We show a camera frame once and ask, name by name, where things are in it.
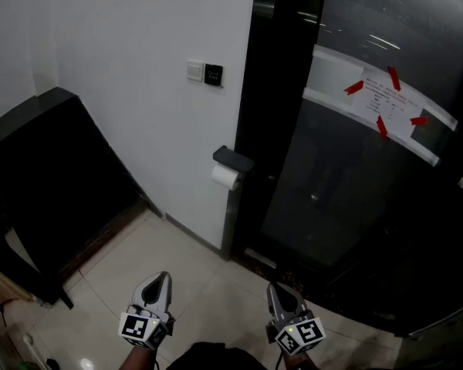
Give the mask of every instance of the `baseboard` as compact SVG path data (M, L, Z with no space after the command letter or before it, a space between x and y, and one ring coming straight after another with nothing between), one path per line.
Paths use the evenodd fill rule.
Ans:
M101 247L112 240L119 232L134 221L145 210L146 202L139 198L131 205L125 207L110 222L103 226L93 237L91 237L75 257L69 259L66 265L59 271L59 279L63 283L86 263Z
M170 214L167 214L167 220L169 222L171 222L174 226L178 227L180 230L182 230L184 233L188 234L189 236L191 236L194 240L196 240L199 244L205 246L207 249L209 249L210 251L214 252L215 254L217 254L218 256L220 255L220 250L217 249L217 247L215 247L214 245L212 244L209 244L204 238L202 238L201 236L199 236L197 233L195 233L194 231L192 231L191 229L189 229L188 227L186 227L184 224L182 224L181 222L179 222L178 220L176 220L175 218L173 218Z

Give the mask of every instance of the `white wall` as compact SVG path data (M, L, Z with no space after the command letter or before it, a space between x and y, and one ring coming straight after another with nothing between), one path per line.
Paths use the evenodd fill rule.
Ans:
M252 0L52 1L60 86L152 201L220 247L212 153L234 144ZM223 65L224 89L187 80L188 59Z
M0 0L0 115L34 95L28 0Z
M0 116L57 86L50 0L0 0Z

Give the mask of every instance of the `toilet paper roll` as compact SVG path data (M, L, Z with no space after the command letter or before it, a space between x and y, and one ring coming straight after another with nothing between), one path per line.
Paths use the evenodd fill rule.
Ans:
M238 174L238 171L218 163L213 169L211 179L229 190L235 190L238 186Z

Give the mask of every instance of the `black door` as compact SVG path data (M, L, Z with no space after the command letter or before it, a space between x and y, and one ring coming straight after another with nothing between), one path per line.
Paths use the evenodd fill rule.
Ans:
M236 257L391 331L463 307L463 0L255 0L235 150Z

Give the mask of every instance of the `red tape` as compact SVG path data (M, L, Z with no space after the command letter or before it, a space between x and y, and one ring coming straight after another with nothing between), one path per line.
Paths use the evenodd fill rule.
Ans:
M383 119L380 117L380 115L379 115L379 118L377 118L377 127L379 128L380 136L383 139L386 139L387 138L386 126L384 125Z
M428 118L426 116L421 116L419 118L411 118L410 122L412 125L425 125L428 122Z
M400 80L398 79L398 74L396 73L396 69L394 67L388 67L387 71L393 80L393 87L399 92L401 90Z
M348 92L349 95L353 95L355 92L358 92L363 88L363 81L359 81L357 83L354 83L352 86L349 86L344 90L344 92Z

